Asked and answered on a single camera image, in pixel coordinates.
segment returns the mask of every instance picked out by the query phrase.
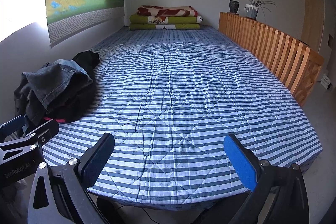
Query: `green folded quilt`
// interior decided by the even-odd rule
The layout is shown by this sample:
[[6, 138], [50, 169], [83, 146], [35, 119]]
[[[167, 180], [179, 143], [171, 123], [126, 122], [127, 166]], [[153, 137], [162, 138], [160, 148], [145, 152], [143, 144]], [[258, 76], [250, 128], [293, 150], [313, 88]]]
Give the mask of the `green folded quilt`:
[[199, 30], [199, 24], [133, 24], [129, 26], [131, 31], [135, 30], [152, 30], [152, 29], [166, 29], [166, 30]]
[[194, 24], [201, 23], [203, 18], [197, 17], [153, 17], [139, 16], [138, 14], [129, 17], [131, 23], [135, 24]]

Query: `flower pot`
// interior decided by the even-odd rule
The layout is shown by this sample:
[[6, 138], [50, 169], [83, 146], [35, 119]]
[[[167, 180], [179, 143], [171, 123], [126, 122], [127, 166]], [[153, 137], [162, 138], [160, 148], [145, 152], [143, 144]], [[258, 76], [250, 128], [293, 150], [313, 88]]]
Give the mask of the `flower pot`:
[[230, 0], [229, 7], [230, 12], [236, 14], [238, 12], [239, 2], [235, 0]]
[[258, 14], [258, 10], [259, 7], [250, 5], [250, 4], [246, 4], [246, 17], [252, 18], [252, 19], [256, 19], [257, 18], [257, 14]]

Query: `gray floor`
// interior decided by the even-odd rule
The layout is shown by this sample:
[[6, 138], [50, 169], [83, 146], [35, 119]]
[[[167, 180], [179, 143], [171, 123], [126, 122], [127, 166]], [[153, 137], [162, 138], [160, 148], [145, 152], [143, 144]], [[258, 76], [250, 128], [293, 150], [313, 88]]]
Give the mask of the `gray floor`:
[[[323, 152], [304, 175], [310, 223], [317, 224], [336, 196], [336, 92], [325, 90], [319, 83], [316, 83], [303, 110], [323, 146]], [[188, 224], [201, 212], [146, 210], [160, 224]], [[141, 208], [125, 206], [118, 212], [126, 224], [154, 223]]]

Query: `white and gray pot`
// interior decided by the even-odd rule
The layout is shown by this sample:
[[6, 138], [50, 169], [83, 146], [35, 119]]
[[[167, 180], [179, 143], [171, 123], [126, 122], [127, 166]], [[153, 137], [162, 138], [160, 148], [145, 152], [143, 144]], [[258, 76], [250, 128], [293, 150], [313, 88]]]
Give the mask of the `white and gray pot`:
[[246, 4], [245, 10], [246, 10], [246, 16], [247, 17], [253, 18], [253, 19], [257, 18], [259, 7], [256, 7], [256, 6], [253, 6], [253, 5], [250, 5], [250, 4]]

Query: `bed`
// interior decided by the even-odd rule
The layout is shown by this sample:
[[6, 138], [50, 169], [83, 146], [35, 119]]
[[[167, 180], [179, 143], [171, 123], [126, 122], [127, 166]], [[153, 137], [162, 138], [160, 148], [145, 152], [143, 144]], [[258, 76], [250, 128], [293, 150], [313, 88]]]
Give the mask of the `bed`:
[[89, 192], [166, 210], [209, 208], [246, 191], [223, 150], [234, 133], [259, 159], [306, 170], [322, 151], [299, 104], [251, 52], [212, 27], [123, 28], [92, 49], [97, 94], [43, 146], [49, 165], [105, 132], [115, 150]]

